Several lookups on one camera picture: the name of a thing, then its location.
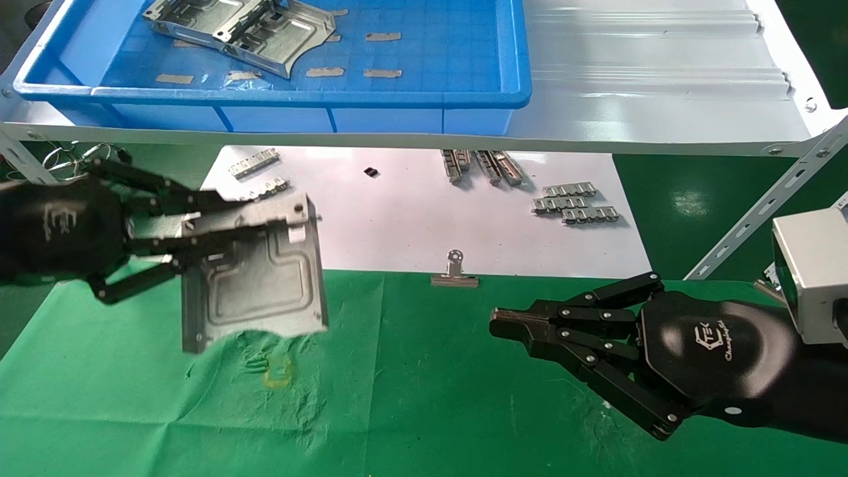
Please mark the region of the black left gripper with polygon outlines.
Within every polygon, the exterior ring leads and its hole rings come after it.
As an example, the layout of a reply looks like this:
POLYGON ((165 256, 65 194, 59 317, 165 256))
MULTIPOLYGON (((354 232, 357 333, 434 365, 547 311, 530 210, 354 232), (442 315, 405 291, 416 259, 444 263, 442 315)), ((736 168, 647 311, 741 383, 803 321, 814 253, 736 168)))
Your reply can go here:
POLYGON ((241 226, 173 238, 134 238, 127 248, 128 213, 178 215, 217 213, 241 206, 214 190, 194 190, 176 180, 115 161, 97 161, 82 178, 60 184, 11 182, 1 193, 1 280, 30 286, 50 280, 88 279, 106 305, 130 299, 184 274, 208 256, 237 242, 266 235, 267 225, 241 226), (142 191, 121 201, 100 181, 142 191), (130 256, 170 256, 115 283, 106 278, 130 256))

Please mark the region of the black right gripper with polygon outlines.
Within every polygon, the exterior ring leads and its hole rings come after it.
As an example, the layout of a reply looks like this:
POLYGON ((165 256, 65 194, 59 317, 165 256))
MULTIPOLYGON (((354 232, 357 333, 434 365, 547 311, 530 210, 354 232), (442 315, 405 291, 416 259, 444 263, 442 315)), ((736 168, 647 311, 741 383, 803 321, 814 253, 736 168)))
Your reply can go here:
POLYGON ((526 310, 498 307, 490 332, 520 342, 530 357, 561 365, 658 441, 667 440, 691 409, 636 382, 645 369, 635 347, 588 334, 633 331, 633 306, 645 303, 640 318, 649 368, 687 398, 753 399, 778 383, 800 345, 787 310, 664 290, 660 275, 647 272, 566 301, 536 299, 526 310))

